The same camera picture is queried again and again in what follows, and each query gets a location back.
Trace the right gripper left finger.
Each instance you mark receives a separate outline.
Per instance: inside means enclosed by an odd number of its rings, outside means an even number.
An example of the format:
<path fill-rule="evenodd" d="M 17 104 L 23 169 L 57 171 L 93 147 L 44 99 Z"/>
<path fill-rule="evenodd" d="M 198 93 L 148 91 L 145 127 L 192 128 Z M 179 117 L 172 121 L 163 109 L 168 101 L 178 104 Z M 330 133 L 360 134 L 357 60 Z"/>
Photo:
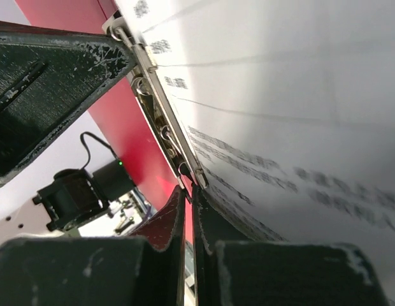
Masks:
<path fill-rule="evenodd" d="M 183 305 L 185 191 L 126 237 L 0 246 L 0 305 Z"/>

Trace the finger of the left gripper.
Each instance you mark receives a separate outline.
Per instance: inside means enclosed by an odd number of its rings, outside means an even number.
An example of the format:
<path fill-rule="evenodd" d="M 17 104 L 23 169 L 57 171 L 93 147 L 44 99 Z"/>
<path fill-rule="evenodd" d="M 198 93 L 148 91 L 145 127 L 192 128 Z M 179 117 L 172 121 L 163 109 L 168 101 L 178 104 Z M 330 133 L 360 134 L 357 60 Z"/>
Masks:
<path fill-rule="evenodd" d="M 0 187 L 135 64 L 107 35 L 0 21 Z"/>

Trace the stack of printed papers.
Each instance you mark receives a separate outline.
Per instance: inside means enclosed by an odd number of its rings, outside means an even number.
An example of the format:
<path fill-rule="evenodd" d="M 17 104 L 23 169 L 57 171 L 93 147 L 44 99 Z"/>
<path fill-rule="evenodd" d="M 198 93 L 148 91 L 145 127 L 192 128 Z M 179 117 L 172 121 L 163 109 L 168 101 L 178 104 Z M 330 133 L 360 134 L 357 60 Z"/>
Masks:
<path fill-rule="evenodd" d="M 119 1 L 205 177 L 259 239 L 352 244 L 395 305 L 395 1 Z"/>

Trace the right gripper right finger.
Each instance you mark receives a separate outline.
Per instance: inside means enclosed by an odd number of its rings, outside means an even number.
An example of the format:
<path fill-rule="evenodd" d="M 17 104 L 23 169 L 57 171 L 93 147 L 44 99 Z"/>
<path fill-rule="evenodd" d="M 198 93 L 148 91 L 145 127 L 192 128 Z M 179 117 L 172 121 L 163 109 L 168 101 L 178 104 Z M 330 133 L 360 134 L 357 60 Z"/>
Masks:
<path fill-rule="evenodd" d="M 254 241 L 192 188 L 198 305 L 388 305 L 367 257 L 351 244 Z"/>

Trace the metal folder clip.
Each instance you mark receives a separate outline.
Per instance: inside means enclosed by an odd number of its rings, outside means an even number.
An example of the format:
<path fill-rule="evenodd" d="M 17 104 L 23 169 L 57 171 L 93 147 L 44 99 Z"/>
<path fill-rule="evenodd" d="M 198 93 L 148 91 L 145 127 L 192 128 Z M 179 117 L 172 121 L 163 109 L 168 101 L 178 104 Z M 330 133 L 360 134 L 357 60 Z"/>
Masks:
<path fill-rule="evenodd" d="M 182 175 L 190 177 L 197 186 L 207 188 L 203 168 L 159 80 L 151 48 L 135 37 L 119 11 L 107 19 L 103 30 L 124 44 L 135 58 L 135 67 L 127 79 L 173 176 L 182 188 L 185 187 Z"/>

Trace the red plastic folder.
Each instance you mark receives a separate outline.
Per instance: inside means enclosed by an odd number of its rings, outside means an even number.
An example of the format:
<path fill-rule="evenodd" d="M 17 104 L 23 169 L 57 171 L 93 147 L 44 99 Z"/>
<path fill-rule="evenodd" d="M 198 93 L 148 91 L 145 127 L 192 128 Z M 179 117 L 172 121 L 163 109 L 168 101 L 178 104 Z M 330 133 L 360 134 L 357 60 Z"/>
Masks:
<path fill-rule="evenodd" d="M 100 33 L 118 10 L 114 1 L 17 1 L 34 26 Z M 175 178 L 151 132 L 130 83 L 120 81 L 90 108 L 90 115 L 120 157 L 138 189 L 164 206 Z"/>

